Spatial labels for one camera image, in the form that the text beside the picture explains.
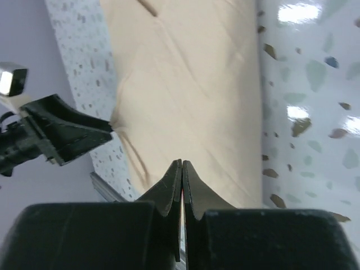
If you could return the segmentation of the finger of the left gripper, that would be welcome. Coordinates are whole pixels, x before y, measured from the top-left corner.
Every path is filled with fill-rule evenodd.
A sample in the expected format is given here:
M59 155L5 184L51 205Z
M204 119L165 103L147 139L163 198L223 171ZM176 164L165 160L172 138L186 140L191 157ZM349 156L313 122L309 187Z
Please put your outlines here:
M111 140L110 133L94 131L57 134L46 143L46 158L63 166Z
M44 133L51 130L62 133L66 129L74 129L77 133L109 134L112 132L108 121L74 109L57 94L28 102L21 107L21 110L26 112L35 126Z

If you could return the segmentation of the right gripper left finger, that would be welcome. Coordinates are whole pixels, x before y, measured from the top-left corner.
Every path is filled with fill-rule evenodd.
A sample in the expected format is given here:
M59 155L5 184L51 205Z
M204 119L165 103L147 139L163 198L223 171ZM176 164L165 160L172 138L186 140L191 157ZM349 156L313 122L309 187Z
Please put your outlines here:
M1 246L2 269L175 269L182 162L134 202L35 204Z

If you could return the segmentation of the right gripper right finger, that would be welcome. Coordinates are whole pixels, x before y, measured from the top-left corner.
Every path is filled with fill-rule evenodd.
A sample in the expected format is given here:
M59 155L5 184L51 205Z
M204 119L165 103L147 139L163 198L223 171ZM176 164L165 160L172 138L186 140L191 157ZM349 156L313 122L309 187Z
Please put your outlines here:
M236 209L182 168L188 269L358 269L347 237L324 210Z

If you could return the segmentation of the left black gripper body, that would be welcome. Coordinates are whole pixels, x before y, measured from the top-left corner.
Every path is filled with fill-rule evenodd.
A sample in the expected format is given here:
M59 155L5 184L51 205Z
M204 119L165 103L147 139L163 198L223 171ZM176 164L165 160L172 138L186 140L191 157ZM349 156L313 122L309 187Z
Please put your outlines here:
M21 120L8 124L3 130L3 122L14 115L9 111L1 116L1 175L5 177L11 177L16 166L42 154Z

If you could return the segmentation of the beige cloth drape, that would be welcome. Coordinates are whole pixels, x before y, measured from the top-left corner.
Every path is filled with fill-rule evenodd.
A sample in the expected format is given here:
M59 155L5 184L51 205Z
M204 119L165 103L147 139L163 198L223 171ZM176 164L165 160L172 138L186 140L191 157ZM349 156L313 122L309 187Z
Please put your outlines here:
M238 208L262 206L254 1L101 1L118 76L111 124L143 194L176 159Z

